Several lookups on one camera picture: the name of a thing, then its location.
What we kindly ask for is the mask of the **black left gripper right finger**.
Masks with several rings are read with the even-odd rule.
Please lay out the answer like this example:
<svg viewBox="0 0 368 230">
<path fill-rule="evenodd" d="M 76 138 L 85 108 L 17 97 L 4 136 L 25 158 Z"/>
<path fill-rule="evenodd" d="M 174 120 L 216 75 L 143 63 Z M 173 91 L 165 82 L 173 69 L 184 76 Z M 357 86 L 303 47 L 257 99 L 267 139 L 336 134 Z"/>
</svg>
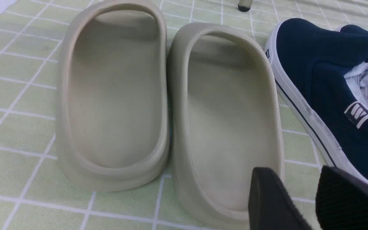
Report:
<svg viewBox="0 0 368 230">
<path fill-rule="evenodd" d="M 323 166 L 315 212 L 323 230 L 368 230 L 368 184 L 337 167 Z"/>
</svg>

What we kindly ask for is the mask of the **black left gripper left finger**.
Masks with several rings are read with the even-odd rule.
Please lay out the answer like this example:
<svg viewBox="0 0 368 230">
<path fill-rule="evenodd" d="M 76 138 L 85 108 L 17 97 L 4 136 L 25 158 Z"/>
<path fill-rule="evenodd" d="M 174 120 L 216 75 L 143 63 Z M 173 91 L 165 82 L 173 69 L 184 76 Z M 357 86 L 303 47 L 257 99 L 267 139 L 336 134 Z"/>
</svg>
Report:
<svg viewBox="0 0 368 230">
<path fill-rule="evenodd" d="M 311 230 L 277 173 L 268 167 L 252 171 L 248 201 L 251 230 Z"/>
</svg>

